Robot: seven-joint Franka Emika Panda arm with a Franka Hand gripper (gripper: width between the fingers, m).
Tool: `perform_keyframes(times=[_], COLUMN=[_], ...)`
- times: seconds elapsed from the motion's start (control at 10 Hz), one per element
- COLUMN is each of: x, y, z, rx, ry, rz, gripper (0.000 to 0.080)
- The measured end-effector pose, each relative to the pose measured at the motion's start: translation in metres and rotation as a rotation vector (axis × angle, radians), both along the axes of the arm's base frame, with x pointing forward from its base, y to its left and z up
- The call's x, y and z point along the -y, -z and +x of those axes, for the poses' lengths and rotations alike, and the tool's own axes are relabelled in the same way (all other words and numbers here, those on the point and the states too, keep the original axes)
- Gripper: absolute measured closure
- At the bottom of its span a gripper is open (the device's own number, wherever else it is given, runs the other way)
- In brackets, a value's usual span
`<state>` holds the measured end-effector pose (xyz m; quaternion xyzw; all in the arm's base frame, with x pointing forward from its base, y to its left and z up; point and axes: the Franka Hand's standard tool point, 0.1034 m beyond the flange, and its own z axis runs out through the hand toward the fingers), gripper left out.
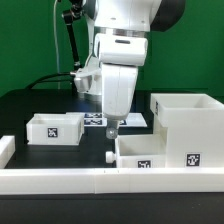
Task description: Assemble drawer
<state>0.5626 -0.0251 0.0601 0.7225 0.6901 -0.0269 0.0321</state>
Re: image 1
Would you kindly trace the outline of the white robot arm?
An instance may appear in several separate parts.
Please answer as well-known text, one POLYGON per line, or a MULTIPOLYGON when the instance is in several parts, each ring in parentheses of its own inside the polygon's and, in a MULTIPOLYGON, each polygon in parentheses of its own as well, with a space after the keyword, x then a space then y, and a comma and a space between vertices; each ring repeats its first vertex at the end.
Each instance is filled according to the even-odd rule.
POLYGON ((185 4, 186 0, 85 0, 85 13, 93 21, 107 138, 118 136, 119 123, 129 114, 138 69, 147 56, 147 34, 173 27, 185 4))

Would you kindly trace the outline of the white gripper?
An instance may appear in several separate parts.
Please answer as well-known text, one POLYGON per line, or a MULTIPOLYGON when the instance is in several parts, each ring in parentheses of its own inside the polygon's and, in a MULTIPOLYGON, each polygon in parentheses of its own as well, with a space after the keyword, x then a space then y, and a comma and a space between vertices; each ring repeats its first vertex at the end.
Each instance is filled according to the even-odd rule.
POLYGON ((143 66, 148 41, 98 33, 94 54, 102 75, 102 112, 107 119, 106 137, 116 139, 119 123, 127 118, 136 86, 138 68, 143 66))

